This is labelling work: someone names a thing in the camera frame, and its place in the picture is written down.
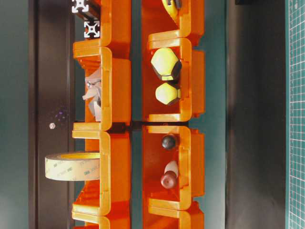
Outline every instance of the crumpled paper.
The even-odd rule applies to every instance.
[[[97,122],[101,121],[101,67],[85,78],[87,93],[82,97],[83,100],[93,98],[88,107]]]

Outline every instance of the black panel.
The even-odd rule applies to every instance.
[[[285,228],[285,1],[227,1],[226,228]]]
[[[74,184],[47,179],[44,158],[74,150],[74,17],[70,1],[29,4],[30,228],[72,228]],[[56,128],[50,129],[50,123]]]
[[[235,0],[236,5],[251,4],[253,0]]]

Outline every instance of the white cylindrical object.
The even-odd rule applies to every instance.
[[[100,153],[66,153],[45,157],[45,176],[53,180],[100,179]]]
[[[179,169],[178,169],[178,164],[176,161],[171,161],[168,163],[165,167],[164,173],[167,171],[173,171],[176,174],[176,177],[179,176]]]

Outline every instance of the dark red knob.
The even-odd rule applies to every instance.
[[[171,189],[177,185],[177,177],[173,171],[167,171],[161,177],[161,184],[166,189]]]

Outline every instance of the teal background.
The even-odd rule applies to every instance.
[[[286,228],[294,229],[305,224],[304,7],[304,0],[286,1]]]
[[[74,16],[75,18],[75,41],[84,40],[84,22],[79,17]],[[74,60],[74,70],[75,70],[75,118],[77,121],[85,120],[85,101],[82,99],[82,96],[85,94],[85,80],[84,80],[84,70]],[[75,140],[75,151],[84,151],[85,150],[85,140],[76,139]],[[83,181],[74,182],[74,193],[75,200],[82,188],[84,187]],[[83,226],[84,222],[75,220],[76,226]]]
[[[0,228],[27,229],[28,1],[2,1],[0,26]]]
[[[132,120],[142,119],[142,25],[141,0],[132,0],[132,43],[130,58],[132,61]]]
[[[142,229],[142,131],[132,132],[132,229]]]
[[[226,174],[225,1],[205,0],[205,34],[195,49],[205,51],[206,112],[189,122],[205,134],[205,195],[197,198],[206,229],[224,229]]]

